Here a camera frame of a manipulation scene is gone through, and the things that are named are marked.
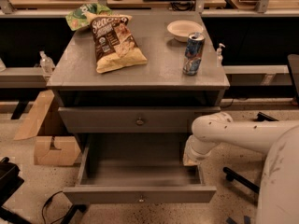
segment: concrete floor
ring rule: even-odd
[[[229,113],[234,120],[253,121],[259,111],[279,120],[299,120],[299,109],[297,106],[290,105],[290,99],[279,102],[277,100],[233,100],[233,103],[231,102],[223,101],[222,111]],[[19,166],[20,176],[25,180],[4,207],[25,217],[31,223],[45,223],[41,215],[45,201],[64,187],[75,185],[79,164],[71,167],[34,165],[35,139],[13,141],[26,113],[20,119],[11,120],[11,113],[4,110],[2,108],[0,113],[0,159],[9,157],[11,162]],[[93,204],[86,212],[77,212],[71,223],[233,223],[228,222],[230,218],[238,224],[243,224],[244,216],[247,216],[250,218],[250,223],[254,224],[257,194],[235,181],[232,183],[226,181],[222,168],[224,166],[232,168],[259,185],[264,158],[262,154],[244,148],[221,144],[215,147],[211,156],[202,162],[206,184],[217,188],[210,203]],[[71,202],[62,193],[56,195],[44,210],[46,223],[51,223],[65,215],[70,206]]]

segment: bag of snacks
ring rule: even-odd
[[[66,15],[66,21],[72,31],[76,31],[80,28],[88,27],[89,22],[84,15],[85,12],[91,12],[92,14],[107,14],[110,15],[112,11],[109,7],[100,4],[84,4],[76,10]]]
[[[98,73],[147,63],[127,28],[131,16],[94,15],[90,12],[85,15],[93,32]]]

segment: drawer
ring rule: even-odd
[[[183,133],[90,134],[78,182],[64,188],[73,204],[208,203],[200,167],[182,165]]]
[[[61,107],[70,133],[186,133],[203,112],[217,107]]]

